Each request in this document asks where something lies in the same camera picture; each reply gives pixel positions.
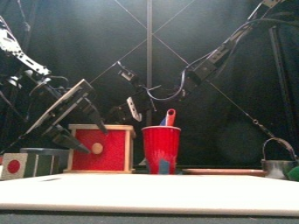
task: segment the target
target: white tabletop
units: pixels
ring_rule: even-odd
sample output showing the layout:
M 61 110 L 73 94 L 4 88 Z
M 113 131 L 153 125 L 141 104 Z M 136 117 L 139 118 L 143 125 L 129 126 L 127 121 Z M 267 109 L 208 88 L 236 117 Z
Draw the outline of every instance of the white tabletop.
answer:
M 64 173 L 0 189 L 3 210 L 299 216 L 299 183 L 249 176 Z

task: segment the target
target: red plastic cup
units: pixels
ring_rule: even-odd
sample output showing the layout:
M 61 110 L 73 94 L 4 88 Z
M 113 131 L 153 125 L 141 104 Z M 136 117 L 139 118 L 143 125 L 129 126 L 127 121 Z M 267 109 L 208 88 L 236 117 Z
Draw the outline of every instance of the red plastic cup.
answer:
M 144 158 L 151 174 L 173 174 L 181 130 L 173 126 L 143 128 Z

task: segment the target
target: red dot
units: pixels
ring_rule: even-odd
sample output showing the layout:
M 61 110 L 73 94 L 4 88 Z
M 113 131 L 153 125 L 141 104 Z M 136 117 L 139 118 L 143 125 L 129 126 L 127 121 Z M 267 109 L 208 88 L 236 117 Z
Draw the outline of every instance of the red dot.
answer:
M 20 162 L 17 160 L 12 160 L 7 166 L 7 170 L 11 172 L 11 173 L 16 173 L 19 172 L 20 170 Z

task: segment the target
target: red box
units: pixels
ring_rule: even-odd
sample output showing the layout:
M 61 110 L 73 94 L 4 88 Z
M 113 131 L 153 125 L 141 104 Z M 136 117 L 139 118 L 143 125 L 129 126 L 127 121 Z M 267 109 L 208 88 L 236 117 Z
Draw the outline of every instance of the red box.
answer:
M 107 135 L 95 124 L 71 124 L 72 135 L 89 149 L 89 154 L 69 150 L 68 169 L 64 172 L 133 171 L 133 138 L 136 133 L 129 125 L 105 125 Z

